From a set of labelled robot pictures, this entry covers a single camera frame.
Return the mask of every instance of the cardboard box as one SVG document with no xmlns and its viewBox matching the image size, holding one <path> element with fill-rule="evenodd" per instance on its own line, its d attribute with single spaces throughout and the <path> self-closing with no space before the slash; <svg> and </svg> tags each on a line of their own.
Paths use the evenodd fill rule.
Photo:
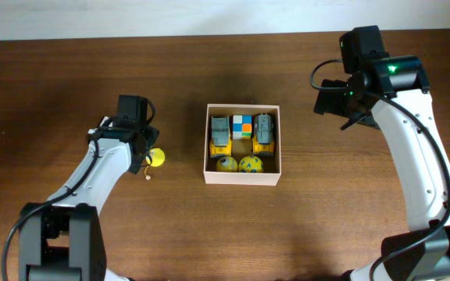
<svg viewBox="0 0 450 281">
<path fill-rule="evenodd" d="M 216 172 L 218 159 L 209 157 L 209 140 L 211 139 L 211 117 L 267 113 L 273 117 L 275 137 L 275 155 L 259 156 L 263 161 L 263 173 L 221 173 Z M 233 140 L 232 157 L 240 160 L 251 154 L 251 140 Z M 277 105 L 208 105 L 206 113 L 206 130 L 204 145 L 204 180 L 207 184 L 248 184 L 275 186 L 281 175 L 280 160 L 280 109 Z"/>
</svg>

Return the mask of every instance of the toy car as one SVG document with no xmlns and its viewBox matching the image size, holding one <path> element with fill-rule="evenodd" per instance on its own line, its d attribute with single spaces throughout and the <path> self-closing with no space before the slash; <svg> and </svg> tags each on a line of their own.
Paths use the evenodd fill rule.
<svg viewBox="0 0 450 281">
<path fill-rule="evenodd" d="M 232 139 L 230 138 L 230 123 L 228 117 L 211 118 L 209 156 L 211 158 L 232 156 Z"/>
<path fill-rule="evenodd" d="M 272 117 L 261 114 L 255 117 L 255 136 L 252 138 L 254 155 L 272 156 L 275 149 Z"/>
</svg>

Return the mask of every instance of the white wall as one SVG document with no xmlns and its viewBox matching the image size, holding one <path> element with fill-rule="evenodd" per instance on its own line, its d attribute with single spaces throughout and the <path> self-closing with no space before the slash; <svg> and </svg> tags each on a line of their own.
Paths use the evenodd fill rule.
<svg viewBox="0 0 450 281">
<path fill-rule="evenodd" d="M 0 0 L 0 40 L 450 28 L 450 0 Z"/>
</svg>

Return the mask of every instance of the wood grain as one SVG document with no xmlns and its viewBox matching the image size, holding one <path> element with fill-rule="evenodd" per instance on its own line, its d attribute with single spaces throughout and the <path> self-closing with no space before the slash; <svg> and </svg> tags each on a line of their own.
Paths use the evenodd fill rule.
<svg viewBox="0 0 450 281">
<path fill-rule="evenodd" d="M 117 95 L 157 107 L 166 163 L 122 176 L 100 216 L 109 267 L 138 280 L 316 280 L 363 266 L 407 231 L 402 190 L 380 131 L 313 113 L 309 73 L 340 57 L 341 33 L 0 42 L 0 255 L 28 201 L 43 201 L 86 151 Z M 450 30 L 383 32 L 418 55 L 450 158 Z M 345 78 L 341 66 L 322 77 Z M 276 187 L 206 186 L 208 103 L 279 105 Z M 17 277 L 17 243 L 9 256 Z"/>
</svg>

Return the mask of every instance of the yellow ball with green spots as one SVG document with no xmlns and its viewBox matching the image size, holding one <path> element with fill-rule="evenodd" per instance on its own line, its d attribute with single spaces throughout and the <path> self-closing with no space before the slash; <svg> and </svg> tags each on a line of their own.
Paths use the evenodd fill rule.
<svg viewBox="0 0 450 281">
<path fill-rule="evenodd" d="M 263 173 L 263 162 L 256 156 L 246 156 L 239 162 L 240 173 Z"/>
</svg>

